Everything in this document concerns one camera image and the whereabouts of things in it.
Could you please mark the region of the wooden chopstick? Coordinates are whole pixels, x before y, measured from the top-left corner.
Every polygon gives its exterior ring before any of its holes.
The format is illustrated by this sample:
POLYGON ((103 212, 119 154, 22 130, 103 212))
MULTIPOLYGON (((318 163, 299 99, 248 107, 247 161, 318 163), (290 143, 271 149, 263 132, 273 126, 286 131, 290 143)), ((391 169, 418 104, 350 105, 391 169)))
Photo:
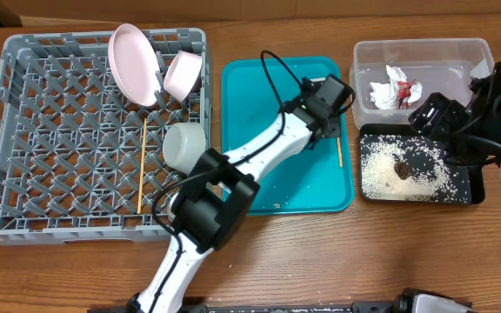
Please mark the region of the wooden chopstick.
POLYGON ((341 143, 341 137, 337 137, 337 155, 338 155, 338 165, 339 168, 344 167, 344 162, 343 162, 343 145, 341 143))
POLYGON ((140 173, 139 173, 139 185, 138 185, 138 195, 137 195, 137 214, 142 212, 142 201, 143 201, 143 188, 144 188, 144 165, 145 165, 145 151, 146 151, 146 136, 147 136, 147 117, 144 119, 144 128, 142 135, 142 149, 141 149, 141 162, 140 162, 140 173))

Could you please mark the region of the white and red wrapper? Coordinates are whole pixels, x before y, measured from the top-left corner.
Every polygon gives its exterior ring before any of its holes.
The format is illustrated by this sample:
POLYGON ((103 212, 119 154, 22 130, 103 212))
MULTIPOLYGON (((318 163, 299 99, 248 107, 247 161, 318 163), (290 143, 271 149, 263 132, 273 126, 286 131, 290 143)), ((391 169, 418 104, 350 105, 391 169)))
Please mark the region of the white and red wrapper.
POLYGON ((423 92, 422 84, 409 81, 398 67, 385 66, 388 83, 370 83, 370 100, 379 110, 406 110, 418 101, 423 92))

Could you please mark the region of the brown food scrap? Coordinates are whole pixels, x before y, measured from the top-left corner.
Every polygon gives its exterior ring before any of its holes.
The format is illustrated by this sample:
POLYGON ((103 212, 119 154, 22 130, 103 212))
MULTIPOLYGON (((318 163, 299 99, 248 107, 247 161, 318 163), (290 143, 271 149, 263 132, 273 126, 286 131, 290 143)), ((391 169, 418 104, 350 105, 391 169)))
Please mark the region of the brown food scrap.
POLYGON ((401 180, 406 180, 408 177, 412 175, 411 167, 407 162, 397 162, 394 165, 394 170, 397 173, 397 176, 401 180))

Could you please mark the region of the grey bowl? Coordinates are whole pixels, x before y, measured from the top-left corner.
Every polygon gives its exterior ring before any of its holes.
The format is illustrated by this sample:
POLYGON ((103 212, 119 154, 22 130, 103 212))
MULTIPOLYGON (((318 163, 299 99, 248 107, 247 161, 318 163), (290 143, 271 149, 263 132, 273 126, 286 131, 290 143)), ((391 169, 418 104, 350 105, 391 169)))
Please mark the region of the grey bowl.
POLYGON ((200 123, 175 123, 167 129, 163 142, 165 163, 189 174, 206 149, 206 136, 200 123))

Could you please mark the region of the small white plate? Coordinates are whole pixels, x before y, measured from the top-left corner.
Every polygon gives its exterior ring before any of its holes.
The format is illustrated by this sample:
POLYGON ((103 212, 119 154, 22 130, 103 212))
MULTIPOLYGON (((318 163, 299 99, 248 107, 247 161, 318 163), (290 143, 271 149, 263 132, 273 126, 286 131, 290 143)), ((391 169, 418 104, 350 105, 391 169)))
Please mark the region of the small white plate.
POLYGON ((179 51, 165 74, 164 89, 176 100, 183 101, 198 81, 202 65, 201 56, 179 51))

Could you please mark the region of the white cup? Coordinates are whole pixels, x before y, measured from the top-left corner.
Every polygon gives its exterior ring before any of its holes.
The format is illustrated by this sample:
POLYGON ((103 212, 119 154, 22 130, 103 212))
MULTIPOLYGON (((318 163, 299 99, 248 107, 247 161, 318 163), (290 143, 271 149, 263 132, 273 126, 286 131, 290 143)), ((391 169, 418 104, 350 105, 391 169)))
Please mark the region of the white cup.
POLYGON ((178 196, 179 193, 173 194, 167 204, 166 214, 170 222, 173 222, 176 218, 176 211, 178 207, 178 196))

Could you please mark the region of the large white plate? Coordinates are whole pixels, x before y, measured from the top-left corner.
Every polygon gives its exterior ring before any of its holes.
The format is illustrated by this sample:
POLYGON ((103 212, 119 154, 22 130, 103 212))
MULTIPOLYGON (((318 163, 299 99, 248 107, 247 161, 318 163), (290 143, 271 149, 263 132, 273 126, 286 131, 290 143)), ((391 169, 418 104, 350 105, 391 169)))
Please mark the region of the large white plate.
POLYGON ((157 57, 146 35, 136 26, 124 23, 110 37, 108 58, 113 79, 133 103, 151 107, 155 92, 162 88, 157 79, 157 57))

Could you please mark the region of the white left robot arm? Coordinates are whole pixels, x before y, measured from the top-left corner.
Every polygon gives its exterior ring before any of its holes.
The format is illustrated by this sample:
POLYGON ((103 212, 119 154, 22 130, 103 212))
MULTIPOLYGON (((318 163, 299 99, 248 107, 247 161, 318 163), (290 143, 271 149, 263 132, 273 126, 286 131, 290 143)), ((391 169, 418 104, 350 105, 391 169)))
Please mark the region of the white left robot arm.
POLYGON ((355 98, 355 90, 332 74, 304 79, 299 95, 279 104, 266 130, 225 154, 206 150, 184 180, 160 190, 157 199, 176 192, 168 204, 173 219, 165 226, 170 245, 150 285, 129 300, 126 311, 179 311, 204 259, 223 248, 245 219, 260 181, 327 137, 355 98))

